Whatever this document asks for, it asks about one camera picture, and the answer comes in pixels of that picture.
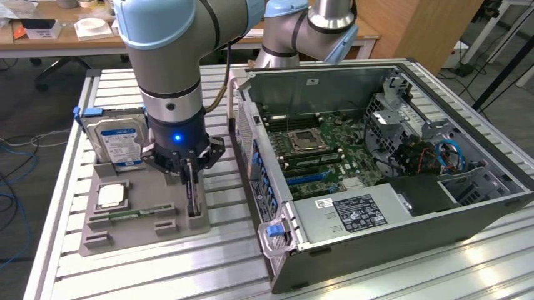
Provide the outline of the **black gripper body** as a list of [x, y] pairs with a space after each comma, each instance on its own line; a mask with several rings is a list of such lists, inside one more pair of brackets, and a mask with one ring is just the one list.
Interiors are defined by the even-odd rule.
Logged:
[[206, 156], [201, 156], [211, 144], [203, 111], [181, 122], [158, 120], [150, 114], [147, 120], [155, 138], [153, 155], [157, 160], [189, 158], [191, 151], [199, 160], [207, 160]]

